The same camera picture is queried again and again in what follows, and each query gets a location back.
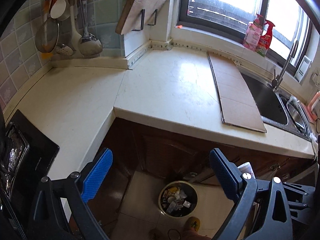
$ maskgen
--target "white countertop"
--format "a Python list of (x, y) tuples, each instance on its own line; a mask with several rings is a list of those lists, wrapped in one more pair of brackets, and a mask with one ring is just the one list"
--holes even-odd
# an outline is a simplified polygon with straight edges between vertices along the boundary
[(16, 109), (60, 146), (51, 179), (91, 161), (115, 117), (229, 145), (314, 157), (310, 142), (268, 124), (267, 133), (223, 124), (207, 55), (191, 49), (148, 52), (133, 70), (53, 68)]

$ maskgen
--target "silver screw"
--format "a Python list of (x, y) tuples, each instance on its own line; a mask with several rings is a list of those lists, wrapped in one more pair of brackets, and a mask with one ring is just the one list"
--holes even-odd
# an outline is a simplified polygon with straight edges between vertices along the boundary
[(47, 182), (48, 180), (49, 180), (49, 178), (48, 178), (47, 176), (44, 176), (44, 177), (41, 178), (41, 182), (42, 182), (42, 183), (45, 183), (45, 182)]
[(79, 177), (79, 175), (80, 175), (79, 172), (74, 171), (73, 173), (71, 173), (70, 177), (73, 178), (73, 179), (75, 179), (75, 178)]
[(278, 177), (274, 177), (273, 181), (277, 184), (279, 184), (281, 182), (281, 179), (279, 179)]
[(244, 174), (242, 174), (242, 177), (244, 177), (245, 179), (251, 179), (251, 174), (245, 172)]

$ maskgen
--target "cutting board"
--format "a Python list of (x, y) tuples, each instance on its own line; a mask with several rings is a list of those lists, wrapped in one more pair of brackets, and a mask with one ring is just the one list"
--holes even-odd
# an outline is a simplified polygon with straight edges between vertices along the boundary
[(127, 0), (118, 21), (116, 33), (127, 34), (131, 30), (139, 30), (141, 26), (142, 9), (145, 9), (144, 24), (147, 24), (154, 15), (155, 10), (159, 10), (165, 1), (166, 0)]
[(212, 52), (208, 52), (208, 57), (220, 98), (222, 121), (267, 132), (256, 102), (234, 62)]

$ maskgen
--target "blue gripper pad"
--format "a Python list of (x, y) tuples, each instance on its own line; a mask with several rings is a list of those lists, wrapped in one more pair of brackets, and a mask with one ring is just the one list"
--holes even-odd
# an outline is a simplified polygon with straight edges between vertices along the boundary
[(238, 202), (242, 179), (237, 166), (229, 162), (218, 148), (210, 152), (209, 160), (210, 167), (214, 170), (226, 197), (233, 200), (234, 203)]
[(88, 176), (84, 179), (81, 194), (84, 203), (87, 203), (90, 199), (95, 197), (102, 181), (112, 165), (112, 160), (112, 151), (110, 149), (106, 149), (91, 169)]

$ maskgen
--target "kitchen sink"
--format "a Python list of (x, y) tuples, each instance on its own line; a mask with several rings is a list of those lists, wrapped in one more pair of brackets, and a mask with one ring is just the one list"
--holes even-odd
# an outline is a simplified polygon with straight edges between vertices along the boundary
[(270, 124), (306, 140), (311, 128), (300, 106), (288, 104), (290, 94), (252, 73), (240, 69), (241, 75), (252, 93), (264, 123)]

